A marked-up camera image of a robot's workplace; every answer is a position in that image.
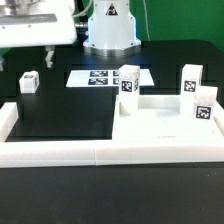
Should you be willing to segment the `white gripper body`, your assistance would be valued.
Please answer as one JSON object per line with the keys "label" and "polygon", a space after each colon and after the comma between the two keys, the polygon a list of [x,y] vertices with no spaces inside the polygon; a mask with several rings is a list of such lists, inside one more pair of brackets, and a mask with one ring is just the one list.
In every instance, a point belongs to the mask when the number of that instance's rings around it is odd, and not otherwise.
{"label": "white gripper body", "polygon": [[74,4],[0,4],[0,48],[72,44]]}

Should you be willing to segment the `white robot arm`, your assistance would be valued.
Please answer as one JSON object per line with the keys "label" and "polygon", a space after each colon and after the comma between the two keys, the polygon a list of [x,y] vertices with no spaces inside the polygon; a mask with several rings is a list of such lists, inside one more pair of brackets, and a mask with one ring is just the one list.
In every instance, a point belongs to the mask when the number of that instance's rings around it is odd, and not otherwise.
{"label": "white robot arm", "polygon": [[[93,10],[84,24],[84,46],[102,55],[123,55],[141,44],[129,0],[89,0]],[[57,45],[77,39],[75,0],[0,0],[0,49],[43,46],[46,65],[52,66]]]}

